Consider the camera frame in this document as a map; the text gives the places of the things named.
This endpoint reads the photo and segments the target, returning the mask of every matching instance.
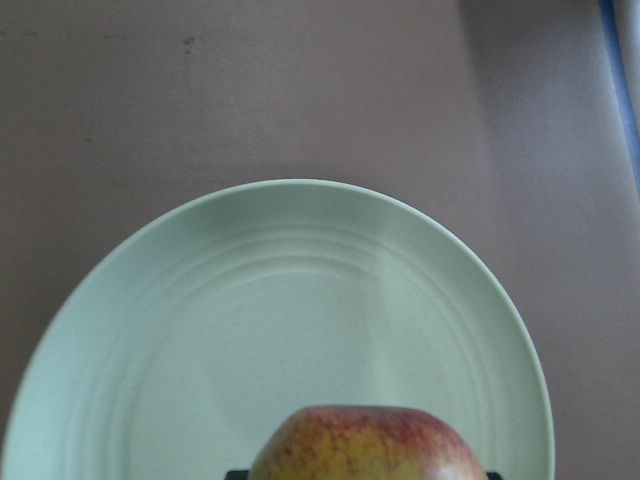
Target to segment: apple skin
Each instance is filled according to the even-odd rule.
[[[314,406],[291,415],[248,480],[487,480],[463,438],[421,410]]]

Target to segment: table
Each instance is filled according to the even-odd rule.
[[[640,203],[600,7],[5,2],[0,431],[56,310],[127,236],[227,186],[321,178],[466,242],[538,349],[557,477],[633,478]]]

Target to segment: plate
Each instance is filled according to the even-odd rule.
[[[4,480],[219,479],[312,404],[401,405],[487,470],[553,477],[535,349],[507,294],[423,213],[341,183],[194,200],[126,240],[38,346]]]

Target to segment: apple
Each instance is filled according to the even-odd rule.
[[[248,480],[487,480],[463,438],[421,410],[298,410],[256,457]]]

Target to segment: blue edge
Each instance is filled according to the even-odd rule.
[[[598,0],[600,3],[600,13],[604,27],[605,41],[609,53],[609,64],[613,83],[618,97],[618,108],[622,118],[622,125],[627,139],[629,157],[633,166],[635,176],[636,191],[640,196],[640,135],[638,135],[638,124],[633,112],[631,95],[627,84],[627,77],[624,71],[622,60],[622,50],[620,48],[620,37],[618,36],[618,26],[616,24],[616,12],[613,0]]]

